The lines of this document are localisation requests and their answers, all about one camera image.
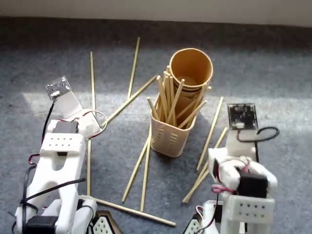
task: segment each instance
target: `paper cup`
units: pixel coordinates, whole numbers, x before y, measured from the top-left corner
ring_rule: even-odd
[[[203,85],[209,84],[213,76],[213,64],[207,54],[201,50],[187,48],[177,51],[170,59],[169,72],[176,87],[184,79],[182,95],[193,97]]]

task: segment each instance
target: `floor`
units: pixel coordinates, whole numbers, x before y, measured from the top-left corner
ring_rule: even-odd
[[[196,179],[199,155],[219,97],[224,96],[211,147],[228,125],[226,103],[255,103],[259,126],[277,126],[281,132],[275,140],[259,143],[261,162],[279,182],[272,233],[311,233],[312,29],[78,19],[0,19],[0,233],[10,233],[14,218],[7,212],[15,212],[28,157],[40,149],[43,122],[51,105],[45,84],[67,76],[82,105],[90,108],[92,50],[97,109],[109,116],[127,99],[138,36],[141,43],[133,92],[161,74],[171,55],[185,47],[202,49],[211,57],[212,90],[184,153],[176,159],[151,154],[144,211],[174,221],[176,227],[107,207],[99,209],[108,209],[125,234],[182,233],[195,206],[215,198],[209,178],[188,204],[181,202]],[[94,197],[122,204],[148,134],[147,96],[156,98],[156,83],[93,140]],[[123,204],[136,210],[140,208],[143,165]],[[86,177],[86,165],[81,177]],[[86,194],[86,184],[80,184],[78,190]]]

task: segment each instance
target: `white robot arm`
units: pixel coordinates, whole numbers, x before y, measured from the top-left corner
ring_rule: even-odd
[[[36,168],[15,213],[15,233],[85,234],[97,204],[90,197],[78,196],[77,183],[84,181],[80,179],[80,173],[85,140],[104,129],[94,111],[82,108],[65,77],[47,85],[47,91],[64,119],[50,122],[39,162],[28,170]],[[55,200],[42,215],[36,215],[47,198],[46,192],[55,186],[60,199]]]
[[[241,234],[247,230],[248,234],[269,234],[275,204],[271,195],[277,179],[259,163],[257,143],[277,137],[279,130],[258,129],[254,104],[228,104],[228,114],[226,147],[208,150],[208,170],[218,183],[212,186],[217,200],[203,205],[202,228],[194,233]],[[275,134],[260,138],[267,129]],[[216,222],[221,222],[220,232]]]

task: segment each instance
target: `black circuit board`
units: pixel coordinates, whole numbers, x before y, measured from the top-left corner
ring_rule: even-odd
[[[228,115],[231,130],[258,128],[253,103],[228,104]]]

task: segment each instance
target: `white wall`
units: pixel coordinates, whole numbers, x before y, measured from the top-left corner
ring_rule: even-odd
[[[312,0],[0,0],[0,16],[312,26]]]

